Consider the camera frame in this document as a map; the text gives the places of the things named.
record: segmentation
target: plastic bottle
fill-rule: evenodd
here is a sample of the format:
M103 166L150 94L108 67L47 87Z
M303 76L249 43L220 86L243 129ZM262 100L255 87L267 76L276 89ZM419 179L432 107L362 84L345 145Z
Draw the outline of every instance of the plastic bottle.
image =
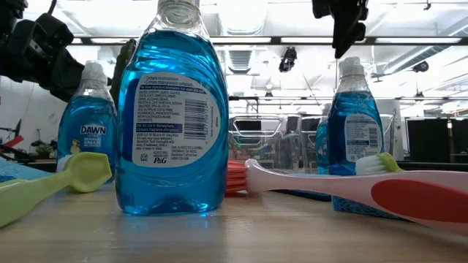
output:
M320 175L328 174L328 112L330 111L331 104L325 104L322 111L317 132L315 133L315 153L317 154L317 172Z
M117 112L107 77L97 61L86 62L77 92L62 115L57 160L79 152L105 153L115 172Z
M359 158L384 151L382 122L358 57L339 64L340 84L328 114L331 175L355 175Z
M198 0L159 0L124 71L118 203L149 215L212 210L227 180L227 90Z

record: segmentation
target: blue liquid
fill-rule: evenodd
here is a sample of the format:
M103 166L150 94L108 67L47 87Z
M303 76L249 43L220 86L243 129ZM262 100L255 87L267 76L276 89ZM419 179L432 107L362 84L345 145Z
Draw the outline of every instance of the blue liquid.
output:
M82 134L82 126L102 126L105 134ZM92 96L74 96L65 108L60 121L57 142L57 159L76 152L105 153L109 158L112 178L116 170L117 113L112 101ZM91 146L90 139L100 141L100 146Z
M182 167L142 167L132 162L135 92L152 72L184 75L205 87L220 113L219 136L197 161ZM126 213L196 213L217 208L227 180L227 91L216 52L202 37L177 31L144 34L124 72L119 97L116 191Z
M330 175L355 175L355 163L346 158L346 144L344 138L344 122L351 114L360 113L371 116L380 128L382 122L374 97L368 91L352 91L337 93L333 98L328 114L328 160ZM380 152L384 151L383 141Z
M317 154L317 170L320 175L328 174L328 151L327 151L327 121L322 119L317 127L315 137L315 153Z

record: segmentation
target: dawn logo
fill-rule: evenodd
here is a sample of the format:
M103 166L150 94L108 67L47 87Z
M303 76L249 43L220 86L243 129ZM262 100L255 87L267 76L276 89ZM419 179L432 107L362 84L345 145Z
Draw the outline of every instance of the dawn logo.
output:
M107 129L104 126L100 125L83 125L80 128L81 134L97 134L97 135L106 135Z

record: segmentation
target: wooden table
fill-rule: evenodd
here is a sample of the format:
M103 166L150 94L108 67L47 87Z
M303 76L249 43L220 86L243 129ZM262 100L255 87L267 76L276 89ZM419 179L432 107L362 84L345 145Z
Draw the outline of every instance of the wooden table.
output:
M59 193L0 229L1 263L468 262L468 237L273 192L185 216L122 214L111 186Z

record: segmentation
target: yellow-green spoon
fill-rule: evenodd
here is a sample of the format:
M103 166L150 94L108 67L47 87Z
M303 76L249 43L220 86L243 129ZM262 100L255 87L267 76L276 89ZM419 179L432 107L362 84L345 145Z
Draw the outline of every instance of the yellow-green spoon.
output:
M0 227L27 214L37 203L70 186L88 193L112 176L105 154L79 153L65 164L63 172L37 180L9 180L0 183Z

